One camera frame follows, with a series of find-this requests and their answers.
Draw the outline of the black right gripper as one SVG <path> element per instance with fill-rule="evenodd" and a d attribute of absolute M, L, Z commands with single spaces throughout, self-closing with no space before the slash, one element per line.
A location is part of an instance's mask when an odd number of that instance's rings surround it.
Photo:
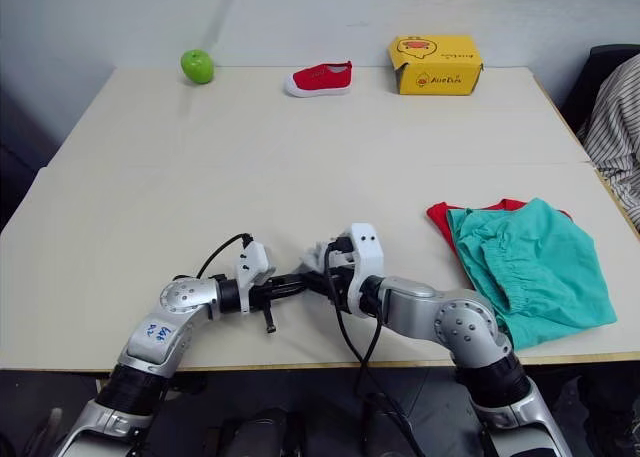
<path fill-rule="evenodd" d="M 324 253 L 324 273 L 308 271 L 301 274 L 308 290 L 329 294 L 334 307 L 340 311 L 359 311 L 360 294 L 350 294 L 356 270 L 354 244 L 342 235 L 327 244 Z"/>

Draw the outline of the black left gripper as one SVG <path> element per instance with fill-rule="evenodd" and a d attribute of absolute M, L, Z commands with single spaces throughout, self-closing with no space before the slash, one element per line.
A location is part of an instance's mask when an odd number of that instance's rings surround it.
<path fill-rule="evenodd" d="M 273 296 L 293 296 L 307 289 L 304 277 L 300 274 L 286 274 L 268 278 L 260 285 L 254 285 L 249 291 L 249 309 L 251 312 L 261 312 L 268 334 L 276 332 L 276 326 L 271 311 Z"/>

